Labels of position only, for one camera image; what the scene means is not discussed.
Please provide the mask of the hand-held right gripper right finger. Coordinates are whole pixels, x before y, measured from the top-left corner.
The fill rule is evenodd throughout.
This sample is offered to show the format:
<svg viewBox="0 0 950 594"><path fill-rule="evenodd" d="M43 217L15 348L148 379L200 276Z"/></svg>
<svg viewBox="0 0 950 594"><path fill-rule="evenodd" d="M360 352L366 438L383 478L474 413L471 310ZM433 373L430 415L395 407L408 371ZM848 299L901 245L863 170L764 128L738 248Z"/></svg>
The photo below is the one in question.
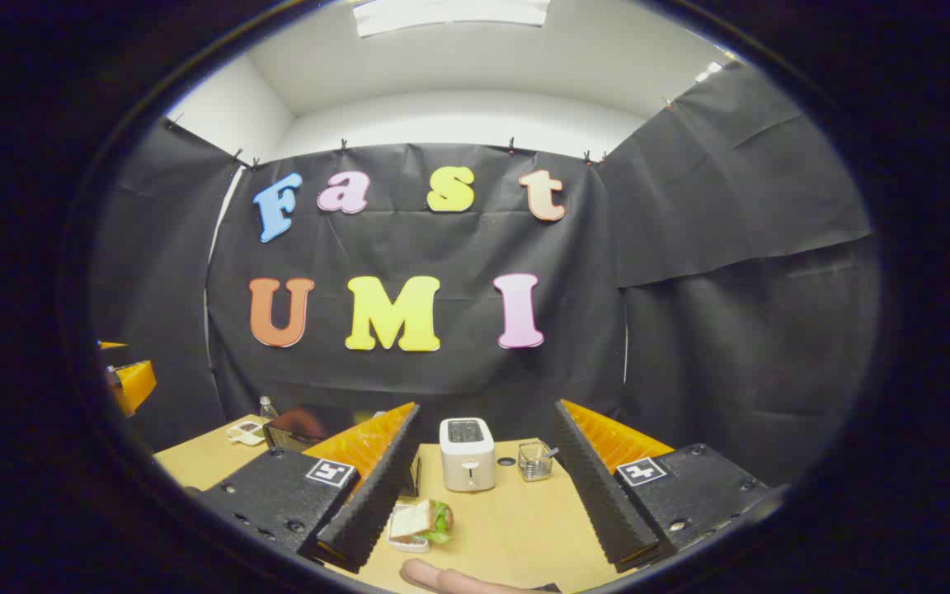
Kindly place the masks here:
<svg viewBox="0 0 950 594"><path fill-rule="evenodd" d="M577 403L555 409L557 456L620 573L689 549L773 491L708 445L672 449Z"/></svg>

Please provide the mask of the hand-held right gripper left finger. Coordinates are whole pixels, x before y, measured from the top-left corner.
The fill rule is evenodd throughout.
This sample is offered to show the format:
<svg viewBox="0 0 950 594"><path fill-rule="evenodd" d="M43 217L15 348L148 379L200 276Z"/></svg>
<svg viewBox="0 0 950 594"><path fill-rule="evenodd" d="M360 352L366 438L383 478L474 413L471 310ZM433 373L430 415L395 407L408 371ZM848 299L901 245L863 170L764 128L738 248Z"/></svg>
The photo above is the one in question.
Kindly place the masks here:
<svg viewBox="0 0 950 594"><path fill-rule="evenodd" d="M404 403L316 445L268 424L267 451L195 497L257 544L357 572L410 477L420 417Z"/></svg>

